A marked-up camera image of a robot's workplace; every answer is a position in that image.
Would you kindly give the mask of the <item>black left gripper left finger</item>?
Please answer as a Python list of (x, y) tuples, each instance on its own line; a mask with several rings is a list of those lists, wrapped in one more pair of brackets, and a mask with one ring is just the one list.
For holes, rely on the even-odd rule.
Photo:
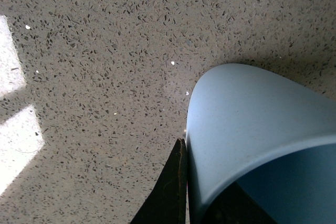
[(156, 184), (131, 223), (186, 223), (187, 150), (177, 139)]

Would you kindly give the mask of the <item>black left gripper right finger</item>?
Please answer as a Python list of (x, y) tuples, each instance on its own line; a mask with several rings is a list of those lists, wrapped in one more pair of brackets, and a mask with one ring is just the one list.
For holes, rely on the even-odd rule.
[(234, 182), (210, 204), (201, 223), (263, 224), (276, 222)]

